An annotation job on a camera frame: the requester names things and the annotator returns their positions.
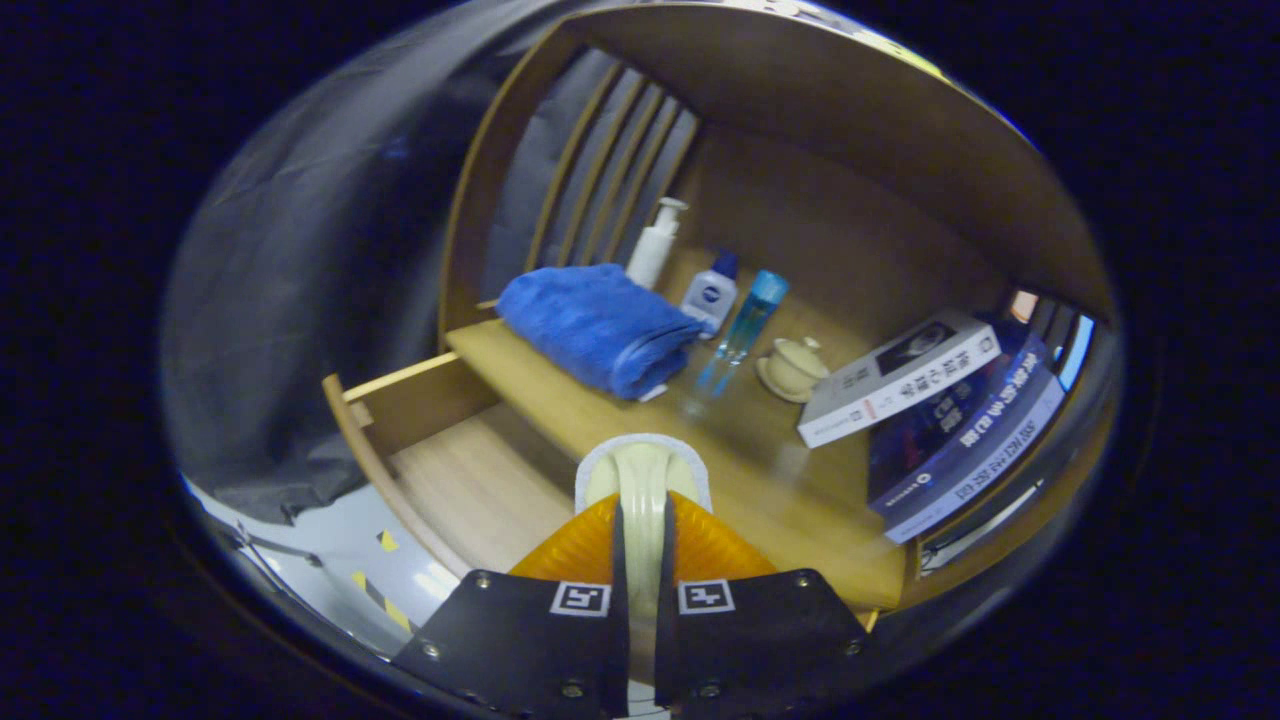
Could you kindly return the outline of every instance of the white book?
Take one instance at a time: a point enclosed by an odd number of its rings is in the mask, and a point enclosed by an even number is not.
[[[818,383],[800,437],[818,447],[951,387],[1000,356],[991,325],[943,310]]]

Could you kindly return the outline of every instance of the gray fabric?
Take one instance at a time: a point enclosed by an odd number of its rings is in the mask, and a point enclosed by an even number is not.
[[[316,83],[232,159],[161,318],[163,409],[192,483],[274,523],[362,483],[321,378],[434,354],[448,208],[484,111],[550,23],[616,4],[453,8]]]

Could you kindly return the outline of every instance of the wooden cabinet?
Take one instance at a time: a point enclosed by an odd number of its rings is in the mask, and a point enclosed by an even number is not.
[[[739,254],[740,287],[759,269],[782,274],[791,292],[756,352],[774,337],[813,336],[836,368],[938,307],[991,307],[1014,283],[1115,320],[1088,227],[1043,158],[945,76],[881,44],[756,10],[664,4],[573,15],[520,63],[467,155],[451,215],[442,355],[347,391],[325,380],[365,473],[445,566],[508,570],[571,516],[577,460],[622,433],[691,445],[718,516],[781,570],[818,569],[859,610],[955,587],[1070,500],[1101,456],[1114,400],[1036,512],[983,552],[916,579],[915,544],[884,539],[867,509],[867,433],[806,448],[800,406],[769,395],[750,364],[707,397],[694,383],[707,345],[666,395],[621,401],[577,383],[495,319],[483,275],[512,158],[586,50],[616,65],[561,151],[525,269],[548,258],[625,263],[622,228],[653,211],[640,206],[639,183],[676,142],[676,172],[658,181],[691,209],[655,290],[677,301],[717,249]],[[608,122],[607,102],[620,108]],[[695,132],[673,141],[680,113],[696,118]],[[603,140],[586,152],[590,133]],[[550,237],[556,218],[567,219],[563,237]],[[1097,372],[1110,370],[1087,361],[1082,386]],[[1078,402],[1069,396],[1062,414]]]

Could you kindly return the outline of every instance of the blue book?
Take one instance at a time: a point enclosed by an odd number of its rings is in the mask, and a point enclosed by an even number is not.
[[[1028,354],[1046,356],[1044,343],[1021,323],[1004,322],[995,327],[1001,354],[977,373],[929,400],[891,418],[872,436],[867,505],[890,518],[919,495],[922,473],[937,475],[932,464],[938,452],[960,437],[975,411],[998,400]]]
[[[934,455],[936,464],[915,475],[922,492],[886,516],[886,537],[906,542],[941,523],[1009,471],[1034,445],[1066,396],[1044,360],[1028,354],[1014,368],[1000,398]]]

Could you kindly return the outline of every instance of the saucer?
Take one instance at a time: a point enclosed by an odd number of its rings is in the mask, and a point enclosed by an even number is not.
[[[769,361],[768,357],[760,357],[759,360],[755,361],[755,374],[760,377],[760,382],[764,383],[764,387],[769,388],[769,392],[772,392],[773,395],[788,402],[809,402],[809,398],[813,397],[813,388],[799,393],[791,393],[780,388],[778,386],[773,384],[773,380],[769,379],[768,372],[765,372],[764,369],[764,365],[768,361]]]

